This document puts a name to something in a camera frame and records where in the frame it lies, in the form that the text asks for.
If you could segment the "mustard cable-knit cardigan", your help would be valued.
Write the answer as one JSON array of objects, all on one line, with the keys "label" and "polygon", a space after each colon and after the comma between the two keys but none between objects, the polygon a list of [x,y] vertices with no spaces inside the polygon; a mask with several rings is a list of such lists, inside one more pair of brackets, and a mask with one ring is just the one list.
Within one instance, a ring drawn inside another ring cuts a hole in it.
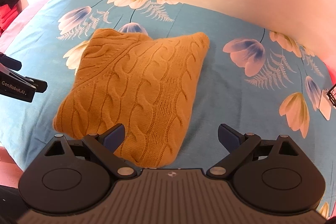
[{"label": "mustard cable-knit cardigan", "polygon": [[170,165],[189,127],[209,46],[202,32],[152,39],[96,30],[53,120],[54,129],[81,139],[120,123],[125,139],[117,156],[143,168]]}]

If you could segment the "blue floral bed sheet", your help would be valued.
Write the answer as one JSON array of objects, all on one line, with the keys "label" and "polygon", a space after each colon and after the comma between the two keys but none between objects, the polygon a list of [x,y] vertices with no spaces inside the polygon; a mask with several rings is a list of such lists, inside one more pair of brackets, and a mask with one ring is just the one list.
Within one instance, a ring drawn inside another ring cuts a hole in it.
[{"label": "blue floral bed sheet", "polygon": [[54,136],[52,120],[72,87],[83,43],[99,28],[144,30],[153,39],[196,32],[209,37],[173,167],[208,168],[224,156],[217,139],[221,123],[266,139],[287,134],[323,174],[322,201],[335,213],[335,117],[326,120],[317,101],[332,85],[324,63],[264,28],[164,0],[40,0],[9,25],[1,51],[22,63],[22,75],[48,84],[31,103],[1,96],[1,144],[20,169]]}]

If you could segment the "red clothes pile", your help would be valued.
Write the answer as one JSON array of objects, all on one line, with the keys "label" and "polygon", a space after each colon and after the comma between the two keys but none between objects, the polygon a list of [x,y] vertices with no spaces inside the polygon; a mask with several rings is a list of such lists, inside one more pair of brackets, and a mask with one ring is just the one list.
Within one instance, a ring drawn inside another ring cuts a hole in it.
[{"label": "red clothes pile", "polygon": [[5,4],[0,8],[0,30],[1,34],[8,28],[13,20],[19,15],[17,5],[12,8]]}]

